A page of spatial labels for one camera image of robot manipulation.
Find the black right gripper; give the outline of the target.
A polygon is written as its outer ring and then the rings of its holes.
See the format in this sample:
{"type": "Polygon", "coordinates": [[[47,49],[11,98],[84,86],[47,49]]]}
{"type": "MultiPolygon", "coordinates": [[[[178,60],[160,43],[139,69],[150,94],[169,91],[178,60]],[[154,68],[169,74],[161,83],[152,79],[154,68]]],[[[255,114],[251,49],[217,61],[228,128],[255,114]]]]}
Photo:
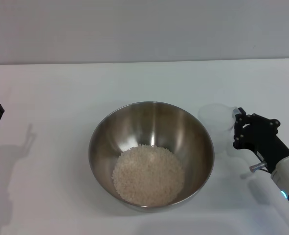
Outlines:
{"type": "Polygon", "coordinates": [[[248,115],[242,107],[238,110],[233,146],[252,151],[261,162],[266,163],[266,169],[272,173],[279,161],[289,157],[288,147],[277,136],[280,121],[255,113],[248,115]]]}

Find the clear plastic measuring cup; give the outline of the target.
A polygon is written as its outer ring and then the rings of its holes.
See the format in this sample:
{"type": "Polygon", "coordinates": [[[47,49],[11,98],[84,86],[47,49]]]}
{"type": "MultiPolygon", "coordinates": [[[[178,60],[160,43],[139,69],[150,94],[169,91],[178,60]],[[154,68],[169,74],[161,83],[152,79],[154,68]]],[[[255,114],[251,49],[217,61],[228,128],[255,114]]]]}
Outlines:
{"type": "Polygon", "coordinates": [[[238,107],[228,107],[223,104],[209,104],[198,111],[198,120],[207,130],[216,154],[227,149],[231,142],[238,107]]]}

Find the stainless steel mixing bowl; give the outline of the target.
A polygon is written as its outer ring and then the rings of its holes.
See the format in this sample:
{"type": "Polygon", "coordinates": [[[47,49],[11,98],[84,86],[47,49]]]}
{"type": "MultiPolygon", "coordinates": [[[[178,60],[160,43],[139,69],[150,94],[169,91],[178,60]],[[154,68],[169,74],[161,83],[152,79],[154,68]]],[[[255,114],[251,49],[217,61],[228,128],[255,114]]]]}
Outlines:
{"type": "Polygon", "coordinates": [[[209,179],[214,160],[211,138],[201,122],[163,102],[138,102],[113,111],[97,125],[89,143],[89,165],[98,184],[125,206],[141,212],[166,211],[190,201],[209,179]],[[165,206],[132,204],[114,188],[111,176],[118,157],[139,144],[164,147],[183,165],[183,190],[165,206]]]}

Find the white rice grains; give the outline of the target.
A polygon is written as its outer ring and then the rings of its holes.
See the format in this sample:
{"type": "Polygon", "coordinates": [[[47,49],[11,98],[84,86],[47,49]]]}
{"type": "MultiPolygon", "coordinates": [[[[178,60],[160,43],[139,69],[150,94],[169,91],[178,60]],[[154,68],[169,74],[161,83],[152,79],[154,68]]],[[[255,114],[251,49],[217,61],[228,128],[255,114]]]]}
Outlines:
{"type": "Polygon", "coordinates": [[[112,180],[123,200],[157,207],[177,198],[184,187],[185,172],[170,150],[156,145],[139,145],[118,157],[112,180]]]}

